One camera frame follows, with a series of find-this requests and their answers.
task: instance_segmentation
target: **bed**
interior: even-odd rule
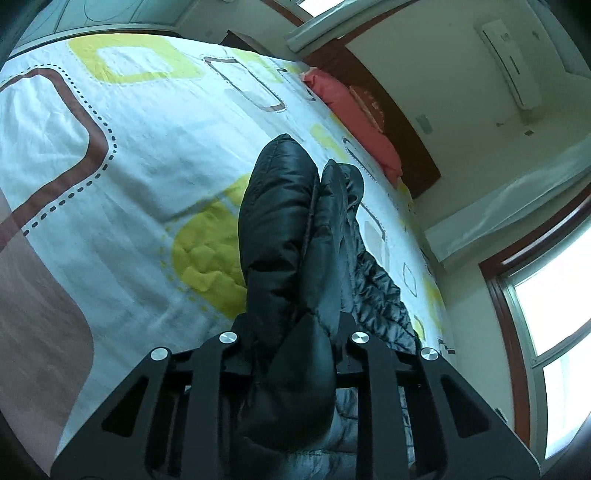
[[[453,363],[408,189],[387,182],[305,70],[101,34],[0,72],[0,410],[46,472],[150,349],[196,348],[243,311],[237,215],[259,152],[285,132],[319,169],[359,167],[366,247],[423,345]]]

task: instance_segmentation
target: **black puffer jacket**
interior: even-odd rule
[[[356,390],[335,391],[340,311],[391,348],[415,352],[400,290],[363,245],[363,178],[317,167],[289,135],[262,151],[239,216],[247,313],[234,329],[255,381],[232,437],[237,480],[353,479]]]

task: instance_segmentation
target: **wall-mounted air conditioner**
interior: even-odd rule
[[[531,110],[540,105],[540,87],[531,74],[519,45],[502,20],[494,20],[477,30],[503,72],[519,108]]]

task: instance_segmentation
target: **silver screw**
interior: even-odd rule
[[[223,332],[220,335],[220,342],[222,343],[234,343],[236,340],[238,340],[238,335],[234,332]]]
[[[353,335],[351,335],[351,340],[353,340],[355,343],[367,343],[369,342],[369,335],[364,332],[355,332]]]
[[[439,358],[439,352],[431,347],[426,347],[421,350],[421,356],[425,360],[429,360],[432,362],[433,360],[437,360]]]
[[[168,350],[166,350],[166,348],[162,348],[161,346],[158,348],[155,348],[154,350],[152,350],[152,353],[150,354],[150,357],[152,360],[155,361],[160,361],[160,360],[164,360],[166,357],[168,357]]]

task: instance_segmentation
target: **white wall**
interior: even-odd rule
[[[516,38],[540,84],[544,103],[527,116],[475,30],[495,18]],[[348,48],[415,126],[441,171],[415,204],[424,228],[591,132],[591,81],[571,80],[526,0],[420,0]],[[421,114],[433,133],[416,123]]]
[[[284,36],[296,27],[261,0],[199,0],[178,28],[185,38],[220,43],[228,30],[249,35],[273,55],[298,60]]]
[[[437,275],[452,325],[458,371],[491,406],[505,413],[511,425],[514,412],[505,344],[478,264],[540,226],[590,181],[587,176],[521,221],[475,242]]]
[[[543,105],[526,115],[475,29],[497,18],[520,44],[540,85]],[[420,0],[347,47],[396,101],[441,171],[442,178],[415,202],[424,228],[591,132],[591,81],[564,71],[527,0]],[[433,126],[429,135],[416,123],[422,114]],[[525,135],[528,130],[534,134]],[[478,264],[542,224],[581,188],[577,184],[438,267],[457,368],[511,425],[505,345]]]

